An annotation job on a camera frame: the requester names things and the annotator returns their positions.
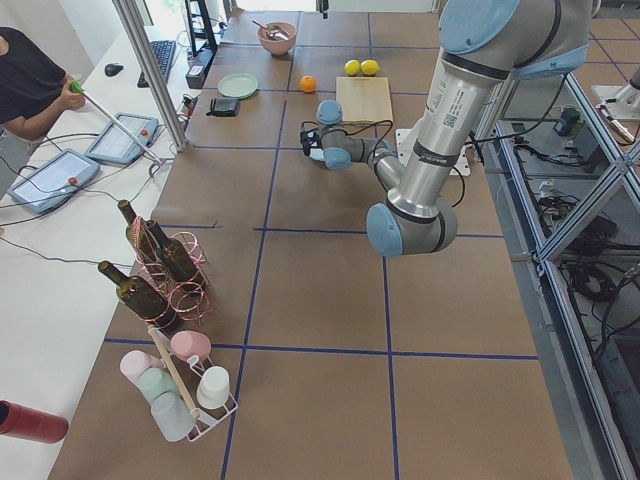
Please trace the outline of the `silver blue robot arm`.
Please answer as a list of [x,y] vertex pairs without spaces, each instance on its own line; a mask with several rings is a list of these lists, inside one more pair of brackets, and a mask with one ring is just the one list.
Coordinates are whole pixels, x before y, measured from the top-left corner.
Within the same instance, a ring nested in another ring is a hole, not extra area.
[[356,138],[343,108],[322,102],[314,130],[300,132],[333,171],[365,163],[386,190],[366,218],[368,240],[384,257],[437,252],[457,234],[441,191],[493,88],[505,80],[566,75],[587,57],[589,1],[449,1],[439,21],[441,52],[406,162],[384,141]]
[[639,110],[640,68],[630,77],[628,83],[615,96],[616,102],[632,111]]

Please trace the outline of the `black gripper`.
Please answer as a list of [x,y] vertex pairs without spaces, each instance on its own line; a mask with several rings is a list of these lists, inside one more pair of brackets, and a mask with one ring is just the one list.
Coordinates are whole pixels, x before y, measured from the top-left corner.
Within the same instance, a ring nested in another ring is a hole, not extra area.
[[320,142],[317,129],[302,130],[299,133],[299,142],[305,156],[320,155]]

